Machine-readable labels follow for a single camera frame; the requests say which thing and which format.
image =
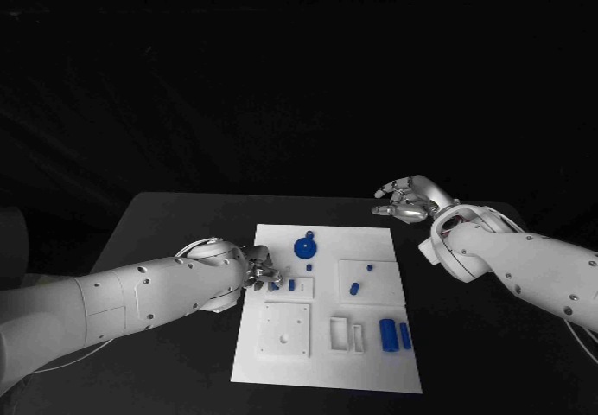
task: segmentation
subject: black table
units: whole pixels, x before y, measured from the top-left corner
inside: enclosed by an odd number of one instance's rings
[[[432,266],[417,249],[430,221],[406,225],[374,216],[378,204],[376,199],[139,194],[93,271],[172,256],[208,236],[250,245],[257,223],[387,227],[422,395],[231,383],[240,301],[221,314],[194,313],[115,339],[80,362],[33,375],[17,413],[596,413],[598,368],[561,320],[521,302],[492,274],[463,284]],[[491,206],[521,225],[510,205],[472,204]]]

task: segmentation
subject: robotic hand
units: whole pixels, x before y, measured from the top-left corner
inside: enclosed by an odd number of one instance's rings
[[[242,288],[282,286],[282,275],[270,266],[266,246],[239,248],[210,238],[187,245],[174,257],[0,291],[0,396],[64,354],[197,310],[226,310]]]
[[[429,238],[419,244],[432,265],[439,263],[463,282],[491,271],[514,296],[567,325],[598,331],[596,252],[524,232],[489,207],[461,204],[423,176],[387,183],[374,197],[389,193],[390,205],[374,207],[373,214],[407,224],[432,218]]]

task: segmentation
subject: dark curtain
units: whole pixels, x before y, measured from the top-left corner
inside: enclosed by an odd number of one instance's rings
[[[374,13],[4,13],[0,204],[109,231],[142,191],[371,197],[422,174],[595,246],[593,28]]]

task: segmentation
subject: blue disc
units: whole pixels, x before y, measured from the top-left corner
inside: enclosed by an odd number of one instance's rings
[[[315,255],[317,245],[314,242],[314,233],[311,231],[305,233],[305,238],[296,239],[293,249],[295,255],[302,259],[308,259]]]

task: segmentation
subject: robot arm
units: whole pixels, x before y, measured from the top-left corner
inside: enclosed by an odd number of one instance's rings
[[[525,233],[489,207],[462,205],[429,179],[390,182],[374,196],[393,193],[374,214],[406,223],[432,217],[419,250],[432,265],[469,282],[492,271],[514,296],[598,331],[598,254],[536,233]]]
[[[0,291],[0,396],[76,350],[161,326],[195,310],[220,312],[240,289],[280,285],[265,246],[206,239],[187,257],[155,259],[18,290]]]

